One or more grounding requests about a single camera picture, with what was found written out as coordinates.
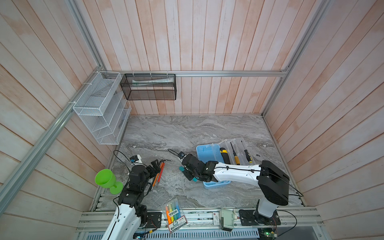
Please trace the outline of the red pencil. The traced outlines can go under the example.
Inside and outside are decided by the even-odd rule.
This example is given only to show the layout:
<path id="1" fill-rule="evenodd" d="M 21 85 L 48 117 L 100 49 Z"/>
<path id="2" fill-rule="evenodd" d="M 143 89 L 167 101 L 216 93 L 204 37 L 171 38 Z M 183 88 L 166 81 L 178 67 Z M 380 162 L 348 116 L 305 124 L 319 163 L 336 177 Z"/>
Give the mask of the red pencil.
<path id="1" fill-rule="evenodd" d="M 159 173 L 159 176 L 158 176 L 158 178 L 157 178 L 156 186 L 158 186 L 159 183 L 160 183 L 160 179 L 161 179 L 162 173 L 163 173 L 163 171 L 164 171 L 164 167 L 165 167 L 165 162 L 162 162 L 162 164 L 161 164 L 161 172 Z"/>

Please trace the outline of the orange pencil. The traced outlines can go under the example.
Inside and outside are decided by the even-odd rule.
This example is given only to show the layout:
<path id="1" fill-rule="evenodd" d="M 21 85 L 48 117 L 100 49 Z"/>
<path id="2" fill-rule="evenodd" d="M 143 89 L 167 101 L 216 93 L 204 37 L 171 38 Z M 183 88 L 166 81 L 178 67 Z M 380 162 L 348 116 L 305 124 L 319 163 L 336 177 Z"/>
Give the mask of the orange pencil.
<path id="1" fill-rule="evenodd" d="M 164 162 L 162 162 L 162 163 L 160 164 L 160 168 L 161 168 L 161 170 L 160 170 L 160 172 L 156 175 L 156 177 L 155 177 L 155 179 L 154 179 L 154 182 L 153 182 L 153 184 L 152 184 L 152 188 L 155 187 L 156 182 L 158 181 L 158 178 L 160 177 L 160 173 L 161 173 L 161 171 L 162 171 L 162 169 L 163 169 L 163 165 L 164 165 Z"/>

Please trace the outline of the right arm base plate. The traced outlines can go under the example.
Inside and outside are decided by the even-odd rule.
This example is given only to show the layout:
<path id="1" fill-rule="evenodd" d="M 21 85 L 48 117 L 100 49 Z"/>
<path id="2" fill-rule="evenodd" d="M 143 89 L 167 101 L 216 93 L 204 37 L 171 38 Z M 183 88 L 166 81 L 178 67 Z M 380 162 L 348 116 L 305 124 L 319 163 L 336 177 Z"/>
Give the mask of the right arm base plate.
<path id="1" fill-rule="evenodd" d="M 277 210 L 274 211 L 270 218 L 260 215 L 257 210 L 239 210 L 239 218 L 242 226 L 281 225 Z"/>

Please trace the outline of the black short screwdriver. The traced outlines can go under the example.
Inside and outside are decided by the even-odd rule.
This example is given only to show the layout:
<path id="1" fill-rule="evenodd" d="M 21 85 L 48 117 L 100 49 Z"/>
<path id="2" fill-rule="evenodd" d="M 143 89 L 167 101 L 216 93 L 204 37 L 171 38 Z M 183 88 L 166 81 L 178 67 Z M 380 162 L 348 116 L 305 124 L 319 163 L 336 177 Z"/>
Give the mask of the black short screwdriver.
<path id="1" fill-rule="evenodd" d="M 248 149 L 246 148 L 245 144 L 243 141 L 241 141 L 242 145 L 243 145 L 243 148 L 244 148 L 244 153 L 245 153 L 245 156 L 246 156 L 246 159 L 249 163 L 252 163 L 253 162 L 253 158 L 252 156 L 250 155 Z"/>

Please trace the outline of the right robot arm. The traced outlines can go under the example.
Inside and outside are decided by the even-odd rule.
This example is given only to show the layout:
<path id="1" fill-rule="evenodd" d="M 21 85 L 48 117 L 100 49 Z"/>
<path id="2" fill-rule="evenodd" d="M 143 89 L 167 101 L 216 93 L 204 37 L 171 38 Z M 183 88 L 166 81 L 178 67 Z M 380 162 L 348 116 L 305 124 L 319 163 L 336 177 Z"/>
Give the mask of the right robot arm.
<path id="1" fill-rule="evenodd" d="M 264 197 L 257 206 L 258 215 L 272 218 L 279 206 L 289 203 L 290 178 L 270 161 L 262 161 L 260 165 L 227 165 L 217 161 L 206 163 L 191 154 L 180 152 L 178 158 L 184 168 L 183 174 L 188 180 L 197 179 L 202 182 L 232 181 L 258 186 Z"/>

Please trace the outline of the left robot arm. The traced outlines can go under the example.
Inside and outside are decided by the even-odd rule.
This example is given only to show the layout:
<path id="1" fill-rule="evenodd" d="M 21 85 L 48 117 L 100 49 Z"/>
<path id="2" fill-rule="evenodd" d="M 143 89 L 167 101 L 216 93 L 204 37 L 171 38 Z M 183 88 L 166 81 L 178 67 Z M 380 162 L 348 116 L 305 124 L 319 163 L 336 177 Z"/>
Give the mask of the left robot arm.
<path id="1" fill-rule="evenodd" d="M 132 240 L 135 232 L 147 222 L 147 207 L 142 205 L 145 189 L 161 171 L 158 160 L 149 166 L 136 165 L 130 170 L 129 180 L 118 197 L 117 208 L 103 240 Z"/>

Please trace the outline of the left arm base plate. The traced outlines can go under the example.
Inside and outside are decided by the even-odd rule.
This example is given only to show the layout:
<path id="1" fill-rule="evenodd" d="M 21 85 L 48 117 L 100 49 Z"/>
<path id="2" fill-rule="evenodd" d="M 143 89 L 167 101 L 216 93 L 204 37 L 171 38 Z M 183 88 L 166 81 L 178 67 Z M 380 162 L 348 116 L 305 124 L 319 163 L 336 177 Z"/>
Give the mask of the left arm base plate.
<path id="1" fill-rule="evenodd" d="M 140 217 L 140 226 L 139 228 L 150 228 L 150 229 L 158 229 L 162 224 L 162 216 L 161 212 L 145 212 L 139 215 Z"/>

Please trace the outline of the yellow black utility knife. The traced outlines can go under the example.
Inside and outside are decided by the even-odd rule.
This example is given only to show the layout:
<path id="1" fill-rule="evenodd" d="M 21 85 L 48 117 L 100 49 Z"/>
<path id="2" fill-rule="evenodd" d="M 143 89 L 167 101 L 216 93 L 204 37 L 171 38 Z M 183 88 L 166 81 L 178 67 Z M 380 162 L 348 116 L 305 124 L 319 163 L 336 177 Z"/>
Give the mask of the yellow black utility knife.
<path id="1" fill-rule="evenodd" d="M 220 148 L 220 153 L 221 153 L 221 156 L 222 156 L 222 158 L 224 160 L 224 163 L 227 164 L 227 165 L 230 165 L 231 161 L 230 161 L 230 157 L 229 157 L 228 151 L 225 148 Z"/>

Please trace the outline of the blue plastic tool box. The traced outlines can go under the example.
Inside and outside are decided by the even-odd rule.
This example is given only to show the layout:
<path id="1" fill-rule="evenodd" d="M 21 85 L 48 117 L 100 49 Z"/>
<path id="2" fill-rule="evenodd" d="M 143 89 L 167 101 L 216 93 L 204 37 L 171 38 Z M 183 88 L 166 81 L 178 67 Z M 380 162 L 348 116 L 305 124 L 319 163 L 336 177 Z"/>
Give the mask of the blue plastic tool box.
<path id="1" fill-rule="evenodd" d="M 210 179 L 203 182 L 205 189 L 225 186 L 231 181 L 258 186 L 262 168 L 248 160 L 250 154 L 244 142 L 238 138 L 197 146 L 197 159 L 203 163 L 203 173 L 195 179 L 208 176 Z"/>

